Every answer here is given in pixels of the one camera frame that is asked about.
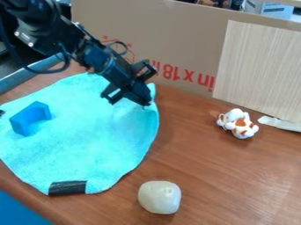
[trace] blue block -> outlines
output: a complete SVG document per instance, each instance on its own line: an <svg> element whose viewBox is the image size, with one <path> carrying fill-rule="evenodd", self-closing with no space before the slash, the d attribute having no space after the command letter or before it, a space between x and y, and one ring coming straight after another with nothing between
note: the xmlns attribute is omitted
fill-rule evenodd
<svg viewBox="0 0 301 225"><path fill-rule="evenodd" d="M13 131L25 137L30 135L30 125L41 120L51 120L51 113L48 105L38 101L10 118Z"/></svg>

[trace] black robotic arm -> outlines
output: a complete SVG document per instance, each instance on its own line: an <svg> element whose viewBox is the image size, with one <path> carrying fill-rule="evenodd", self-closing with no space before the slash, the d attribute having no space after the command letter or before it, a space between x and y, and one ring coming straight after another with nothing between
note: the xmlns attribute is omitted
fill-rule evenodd
<svg viewBox="0 0 301 225"><path fill-rule="evenodd" d="M122 98L128 98L139 105L150 103L151 92L145 82L157 71L148 60L129 64L122 57L128 50L122 42L118 41L116 44L125 47L123 53L115 52L110 45L103 45L80 24L72 23L63 17L55 0L0 0L1 5L18 19L19 26L14 33L16 37L44 55L62 53L65 64L61 70L68 68L70 59L73 59L87 69L93 68L96 74L108 80L110 84L101 93L101 97L107 98L111 104ZM0 35L12 55L22 63L7 39L1 15ZM27 66L24 67L37 73L56 72L33 71Z"/></svg>

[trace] brown table surface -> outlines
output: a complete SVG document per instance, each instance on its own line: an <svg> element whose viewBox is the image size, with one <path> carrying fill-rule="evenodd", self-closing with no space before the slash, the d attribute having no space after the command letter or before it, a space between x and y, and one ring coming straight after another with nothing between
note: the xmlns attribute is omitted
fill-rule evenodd
<svg viewBox="0 0 301 225"><path fill-rule="evenodd" d="M72 64L40 75L0 97L0 104L82 72ZM0 162L0 190L54 224L301 224L300 134L260 126L238 140L216 126L214 114L231 105L158 86L158 137L141 165L107 192L50 198L18 180ZM261 115L251 113L253 121ZM170 180L182 191L180 210L150 214L139 186Z"/></svg>

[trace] blue towel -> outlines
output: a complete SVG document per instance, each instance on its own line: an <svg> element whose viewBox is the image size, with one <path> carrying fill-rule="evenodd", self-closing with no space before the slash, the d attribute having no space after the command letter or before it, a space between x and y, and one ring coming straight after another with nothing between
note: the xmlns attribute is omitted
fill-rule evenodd
<svg viewBox="0 0 301 225"><path fill-rule="evenodd" d="M53 182L85 180L87 194L112 187L142 162L158 132L158 109L125 98L110 105L99 97L107 85L85 73L1 105L0 158L44 194ZM155 85L149 88L154 98ZM53 119L32 124L28 137L14 133L10 117L34 101L49 105Z"/></svg>

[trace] wooden board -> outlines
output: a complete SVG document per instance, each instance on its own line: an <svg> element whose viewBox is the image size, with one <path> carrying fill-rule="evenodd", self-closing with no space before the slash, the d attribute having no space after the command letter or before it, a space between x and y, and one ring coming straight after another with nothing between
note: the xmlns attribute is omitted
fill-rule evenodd
<svg viewBox="0 0 301 225"><path fill-rule="evenodd" d="M229 21L214 98L301 122L301 33Z"/></svg>

